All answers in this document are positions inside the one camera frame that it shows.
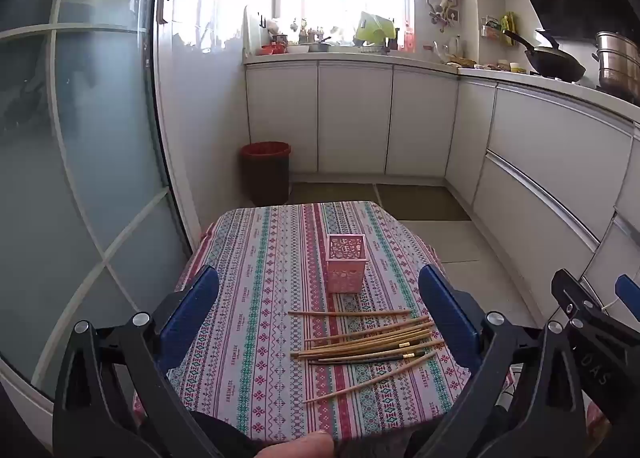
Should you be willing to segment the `person's left hand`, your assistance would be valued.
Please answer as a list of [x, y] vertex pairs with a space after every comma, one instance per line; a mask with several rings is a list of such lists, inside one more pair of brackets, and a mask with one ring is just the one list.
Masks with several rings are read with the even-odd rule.
[[333, 458], [334, 441], [329, 433], [317, 431], [296, 440], [263, 448], [256, 458]]

